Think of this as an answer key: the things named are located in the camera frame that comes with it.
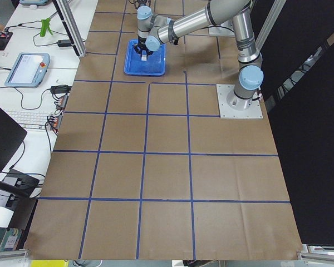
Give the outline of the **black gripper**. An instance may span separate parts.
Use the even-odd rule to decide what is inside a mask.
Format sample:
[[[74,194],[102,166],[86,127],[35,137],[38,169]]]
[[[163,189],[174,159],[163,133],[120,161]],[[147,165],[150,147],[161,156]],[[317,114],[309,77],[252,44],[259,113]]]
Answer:
[[[134,7],[148,6],[150,7],[150,0],[132,0]]]
[[[135,52],[140,55],[140,59],[144,61],[147,61],[148,57],[154,53],[147,48],[144,39],[138,39],[137,43],[133,45],[133,48]]]

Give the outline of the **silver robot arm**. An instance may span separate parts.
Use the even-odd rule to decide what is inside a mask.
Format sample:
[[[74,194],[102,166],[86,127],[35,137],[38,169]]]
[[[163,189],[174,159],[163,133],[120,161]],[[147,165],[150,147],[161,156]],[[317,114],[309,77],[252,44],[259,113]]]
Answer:
[[[177,45],[180,38],[201,29],[225,28],[233,32],[239,72],[233,91],[227,95],[227,103],[243,111],[256,101],[254,94],[263,82],[264,73],[250,18],[250,1],[207,1],[204,8],[176,20],[154,13],[150,1],[132,1],[132,4],[137,10],[134,50],[141,57],[147,58],[165,43]]]

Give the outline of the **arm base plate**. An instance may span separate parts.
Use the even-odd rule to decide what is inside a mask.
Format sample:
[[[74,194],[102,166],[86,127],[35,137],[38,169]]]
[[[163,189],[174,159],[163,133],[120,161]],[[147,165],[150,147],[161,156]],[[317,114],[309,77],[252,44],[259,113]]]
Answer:
[[[224,37],[234,37],[234,31],[232,26],[209,26],[208,27],[210,36],[224,36]]]
[[[252,98],[244,100],[234,94],[234,85],[216,84],[216,89],[221,119],[259,120],[263,118],[256,92]]]

